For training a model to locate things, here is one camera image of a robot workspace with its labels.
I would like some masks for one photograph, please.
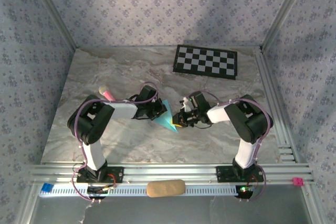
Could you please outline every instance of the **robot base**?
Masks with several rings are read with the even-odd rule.
[[[264,177],[262,171],[259,167],[251,165],[251,167],[244,169],[243,173],[240,173],[240,176],[237,176],[237,168],[234,166],[217,166],[216,167],[216,176],[217,182],[219,183],[235,183],[242,182],[248,183],[253,182],[253,177],[257,181],[255,182],[264,182]]]
[[[85,167],[78,171],[77,183],[106,183],[113,184],[113,178],[107,176],[112,174],[116,183],[122,183],[124,176],[124,167],[111,167],[107,166],[107,162],[97,171],[91,170],[89,167]]]

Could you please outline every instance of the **glass panel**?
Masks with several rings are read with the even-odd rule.
[[[91,204],[79,197],[39,198],[31,223],[219,224],[311,223],[302,191],[268,186],[256,201],[235,197],[108,197]]]

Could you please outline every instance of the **pink block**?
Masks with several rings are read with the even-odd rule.
[[[303,178],[293,178],[293,185],[304,186]]]

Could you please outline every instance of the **black mounting plate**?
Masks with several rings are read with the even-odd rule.
[[[122,183],[124,177],[124,167],[119,166],[108,166],[107,174],[112,174],[116,178],[116,183]],[[97,183],[97,179],[88,172],[85,168],[78,171],[77,183]],[[106,176],[105,179],[99,181],[99,183],[113,184],[113,178]]]
[[[216,176],[218,183],[234,183],[234,182],[248,183],[250,182],[252,175],[254,175],[257,178],[258,182],[264,181],[262,171],[258,166],[255,166],[253,170],[251,170],[242,178],[238,178],[234,174],[233,166],[216,167]]]

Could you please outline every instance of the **red wire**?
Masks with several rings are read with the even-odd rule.
[[[115,186],[117,184],[117,181],[115,179],[115,176],[113,174],[107,174],[107,176],[110,176],[113,178],[113,185]]]
[[[258,181],[257,177],[255,175],[253,175],[253,174],[250,176],[250,180],[246,184],[246,186],[248,186],[251,183],[252,178],[254,178],[256,180],[256,182],[257,182],[257,186],[255,187],[255,189],[256,189],[258,187],[259,181]]]

